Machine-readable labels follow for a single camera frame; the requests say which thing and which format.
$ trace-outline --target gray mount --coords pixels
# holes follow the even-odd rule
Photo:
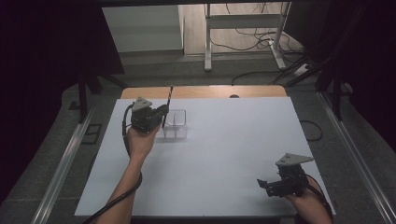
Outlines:
[[[141,110],[143,108],[149,107],[152,105],[152,102],[144,99],[143,97],[137,97],[136,101],[134,102],[134,107],[132,107],[132,112],[137,110]]]
[[[313,161],[314,158],[306,157],[306,156],[299,156],[290,153],[286,153],[279,161],[276,162],[277,166],[292,166],[297,165],[300,163]]]

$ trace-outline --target human arm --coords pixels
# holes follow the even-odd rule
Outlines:
[[[155,134],[159,129],[160,126],[156,127],[148,134],[139,133],[134,129],[128,130],[128,144],[131,158],[119,184],[111,194],[108,203],[131,189],[137,183],[143,163],[152,149]],[[103,213],[96,223],[130,223],[133,204],[134,193]]]
[[[307,177],[309,185],[320,192],[320,187],[314,179]],[[301,197],[286,195],[285,198],[291,202],[298,214],[310,224],[331,224],[332,220],[318,195],[312,190],[306,189]]]

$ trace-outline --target desk leg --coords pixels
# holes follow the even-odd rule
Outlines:
[[[210,42],[210,4],[206,11],[205,71],[212,71],[212,43]]]
[[[283,6],[282,11],[280,12],[281,16],[280,16],[279,23],[278,23],[278,26],[276,29],[275,39],[274,39],[274,41],[269,42],[269,44],[271,46],[271,51],[274,54],[277,66],[279,67],[280,70],[286,69],[286,65],[285,65],[285,62],[283,62],[282,55],[279,52],[278,45],[279,45],[280,36],[282,35],[282,32],[283,32],[283,27],[285,26],[286,18],[288,17],[290,2],[286,2],[286,3],[284,3],[284,5],[285,6]]]

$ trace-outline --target black curtain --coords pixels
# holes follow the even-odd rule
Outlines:
[[[0,10],[1,202],[56,119],[63,91],[81,76],[123,68],[100,7],[3,2]]]
[[[350,102],[396,150],[395,1],[373,0],[340,58]]]

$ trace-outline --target forearm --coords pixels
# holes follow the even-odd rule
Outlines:
[[[315,207],[303,205],[296,210],[310,224],[332,224],[332,220],[321,204],[317,204]]]
[[[131,189],[139,179],[140,171],[143,165],[144,158],[136,158],[131,160],[122,175],[120,183],[114,189],[108,203],[119,197]],[[111,223],[130,223],[131,214],[134,204],[134,193],[122,200],[121,202],[114,205],[108,211],[103,213],[97,223],[111,224]]]

